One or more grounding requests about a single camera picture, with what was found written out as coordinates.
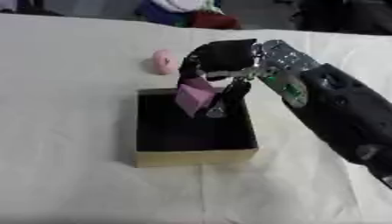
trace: cardboard box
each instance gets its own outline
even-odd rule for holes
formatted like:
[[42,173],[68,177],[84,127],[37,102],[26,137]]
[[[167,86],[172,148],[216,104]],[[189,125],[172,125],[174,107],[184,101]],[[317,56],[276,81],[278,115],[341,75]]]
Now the cardboard box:
[[257,152],[244,101],[224,118],[191,118],[175,103],[175,93],[139,92],[136,167],[233,163]]

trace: white table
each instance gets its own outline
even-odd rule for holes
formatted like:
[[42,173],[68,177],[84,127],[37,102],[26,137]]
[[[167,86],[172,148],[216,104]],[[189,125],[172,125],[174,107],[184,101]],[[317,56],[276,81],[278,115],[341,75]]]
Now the white table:
[[180,59],[217,39],[284,39],[392,100],[392,38],[13,15],[0,16],[0,30],[2,222],[392,221],[392,192],[257,81],[246,100],[262,148],[248,163],[137,169],[124,156],[136,90],[177,80],[141,66],[157,49]]

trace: table surface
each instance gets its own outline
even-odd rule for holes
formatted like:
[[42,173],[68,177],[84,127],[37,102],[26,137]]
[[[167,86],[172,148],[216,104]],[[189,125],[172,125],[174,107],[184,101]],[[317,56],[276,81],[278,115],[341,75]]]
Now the table surface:
[[213,40],[283,39],[392,100],[392,38],[15,15],[0,28],[1,222],[392,221],[392,192],[257,81],[246,102],[261,149],[247,163],[130,165],[136,91],[178,78],[151,74],[144,62],[157,49],[180,60]]

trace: pink ball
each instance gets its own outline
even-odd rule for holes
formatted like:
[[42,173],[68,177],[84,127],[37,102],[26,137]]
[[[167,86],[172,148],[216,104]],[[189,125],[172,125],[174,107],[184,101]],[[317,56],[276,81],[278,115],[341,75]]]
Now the pink ball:
[[154,52],[152,60],[159,74],[173,74],[179,67],[169,50],[158,50]]

